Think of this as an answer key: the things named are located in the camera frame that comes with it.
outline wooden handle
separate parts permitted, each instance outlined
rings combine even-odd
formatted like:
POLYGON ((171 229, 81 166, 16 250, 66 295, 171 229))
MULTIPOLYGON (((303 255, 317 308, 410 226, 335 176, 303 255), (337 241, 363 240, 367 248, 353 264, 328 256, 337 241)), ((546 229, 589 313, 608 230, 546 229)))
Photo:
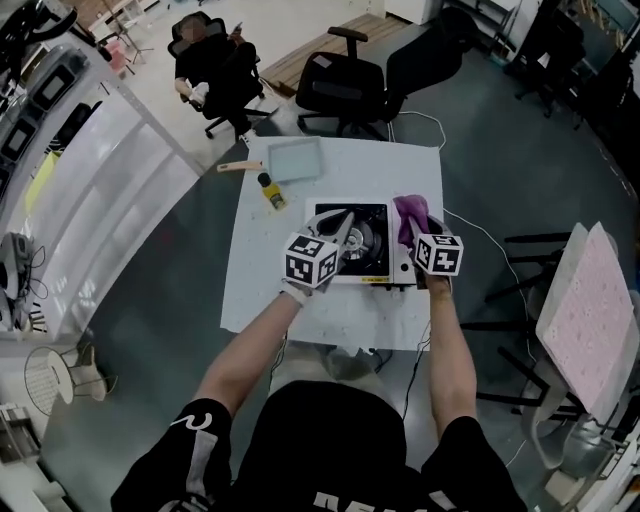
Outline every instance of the wooden handle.
POLYGON ((257 160, 246 160, 244 162, 231 162, 228 164, 220 164, 218 172, 228 171, 262 171, 262 162, 257 160))

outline purple cloth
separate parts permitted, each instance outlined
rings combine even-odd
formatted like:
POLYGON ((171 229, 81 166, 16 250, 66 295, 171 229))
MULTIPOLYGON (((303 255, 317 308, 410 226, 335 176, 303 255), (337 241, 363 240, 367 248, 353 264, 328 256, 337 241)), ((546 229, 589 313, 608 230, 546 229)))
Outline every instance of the purple cloth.
POLYGON ((419 195, 398 196, 393 199, 398 214, 400 215, 400 230, 398 231, 398 242, 414 249, 413 231, 409 218, 412 218, 423 233, 429 233, 429 206, 427 200, 419 195))

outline black cable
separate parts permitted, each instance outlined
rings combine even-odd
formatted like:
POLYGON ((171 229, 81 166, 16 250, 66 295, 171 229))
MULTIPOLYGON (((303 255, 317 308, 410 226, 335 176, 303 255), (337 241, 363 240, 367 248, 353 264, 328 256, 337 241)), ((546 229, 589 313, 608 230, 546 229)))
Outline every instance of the black cable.
POLYGON ((273 362, 273 365, 271 365, 271 371, 269 372, 269 387, 271 387, 271 381, 273 380, 273 372, 276 371, 276 369, 278 368, 278 366, 280 366, 280 364, 282 364, 282 360, 284 359, 284 351, 287 345, 287 339, 289 338, 289 331, 287 331, 284 334, 284 339, 282 340, 282 344, 280 345, 280 349, 278 350, 278 353, 276 354, 276 359, 273 362))
POLYGON ((36 252, 34 252, 33 255, 31 256, 31 262, 27 266, 26 278, 25 278, 25 281, 24 281, 26 284, 22 287, 21 293, 18 294, 18 297, 16 298, 16 300, 26 299, 27 296, 29 295, 29 292, 33 293, 40 300, 45 300, 49 296, 49 288, 47 288, 47 285, 44 284, 40 279, 37 279, 35 277, 31 277, 31 272, 33 271, 33 269, 39 268, 42 265, 44 265, 44 262, 45 262, 46 258, 47 258, 47 253, 46 253, 45 247, 44 247, 44 245, 41 245, 38 248, 38 250, 36 252), (40 251, 42 251, 42 261, 40 263, 38 263, 37 265, 34 265, 33 261, 36 259, 36 255, 40 251), (31 286, 31 281, 36 281, 37 283, 40 284, 40 286, 44 287, 44 290, 46 292, 44 297, 41 297, 40 295, 38 295, 36 293, 36 291, 31 286))
POLYGON ((407 416, 407 409, 409 409, 409 393, 411 392, 411 386, 413 386, 413 382, 416 380, 416 375, 418 374, 418 366, 420 366, 420 360, 422 359, 422 354, 424 354, 424 349, 427 348, 430 343, 431 343, 431 337, 427 338, 426 341, 421 341, 420 343, 418 343, 418 347, 417 347, 418 357, 416 358, 416 362, 413 365, 411 380, 409 380, 409 386, 407 386, 407 394, 404 397, 404 412, 402 413, 403 422, 405 417, 407 416))
POLYGON ((386 365, 389 361, 391 361, 391 358, 393 357, 393 350, 389 350, 389 357, 387 357, 387 359, 385 360, 382 359, 382 356, 380 355, 379 350, 376 350, 374 354, 378 357, 378 359, 380 359, 380 362, 378 363, 378 366, 376 366, 374 372, 380 373, 380 370, 382 370, 384 365, 386 365))

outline white table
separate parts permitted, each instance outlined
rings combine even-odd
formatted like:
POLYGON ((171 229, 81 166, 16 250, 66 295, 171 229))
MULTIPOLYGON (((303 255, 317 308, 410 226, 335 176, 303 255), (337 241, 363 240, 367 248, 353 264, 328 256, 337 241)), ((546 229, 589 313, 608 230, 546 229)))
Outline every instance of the white table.
MULTIPOLYGON (((250 160, 267 161, 269 143, 252 142, 250 160)), ((442 219, 438 148, 354 139, 322 139, 325 173, 315 180, 281 184, 287 207, 276 212, 262 195, 255 172, 246 172, 236 213, 220 325, 241 331, 278 294, 281 253, 289 235, 305 223, 310 197, 391 200, 421 194, 442 219)), ((316 294, 294 321, 291 339, 350 349, 415 350, 428 336, 429 294, 409 288, 387 291, 366 285, 333 284, 316 294)))

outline concrete floor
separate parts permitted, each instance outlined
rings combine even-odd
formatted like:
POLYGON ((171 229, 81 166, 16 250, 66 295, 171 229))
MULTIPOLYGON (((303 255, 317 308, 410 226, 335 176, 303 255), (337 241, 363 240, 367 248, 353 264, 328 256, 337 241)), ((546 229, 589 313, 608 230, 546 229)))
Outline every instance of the concrete floor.
MULTIPOLYGON (((363 56, 385 62, 391 51, 419 31, 410 27, 363 56)), ((441 153, 445 207, 485 227, 498 240, 567 231, 577 221, 590 228, 600 220, 616 239, 632 285, 635 197, 602 158, 586 125, 574 131, 566 111, 545 119, 535 96, 522 102, 514 99, 518 88, 497 66, 472 51, 456 76, 406 101, 406 110, 439 118, 446 131, 441 153)), ((295 134, 293 119, 281 109, 259 125, 258 134, 295 134)), ((441 141, 437 125, 418 116, 400 116, 394 126, 399 142, 432 146, 441 141)), ((246 153, 246 148, 234 146, 222 161, 241 160, 246 153)), ((83 510, 109 510, 108 499, 128 467, 162 435, 190 399, 209 362, 231 338, 219 328, 219 321, 240 187, 240 175, 205 175, 149 237, 92 320, 98 361, 107 373, 119 376, 118 387, 102 404, 57 404, 42 457, 83 510)), ((491 307, 483 303, 488 292, 513 282, 499 250, 479 231, 451 217, 445 220, 466 246, 455 287, 461 321, 521 319, 518 295, 491 307)), ((518 270, 529 276, 536 269, 518 270)), ((528 361, 524 340, 500 333, 469 333, 467 339, 479 390, 519 395, 524 378, 496 349, 504 346, 528 361)), ((531 348, 534 355, 542 351, 535 342, 531 348)), ((427 358, 412 388, 406 420, 407 463, 414 467, 424 462, 436 442, 429 414, 427 358)), ((381 372, 397 402, 404 402, 414 361, 415 353, 399 352, 381 372)), ((234 423, 234 471, 266 392, 265 376, 234 423)), ((508 406, 479 403, 485 434, 505 462, 523 440, 519 419, 509 411, 508 406)), ((592 456, 584 447, 572 446, 568 462, 586 471, 584 461, 592 456)), ((530 509, 538 505, 542 511, 559 510, 541 490, 549 474, 528 444, 509 470, 530 509)))

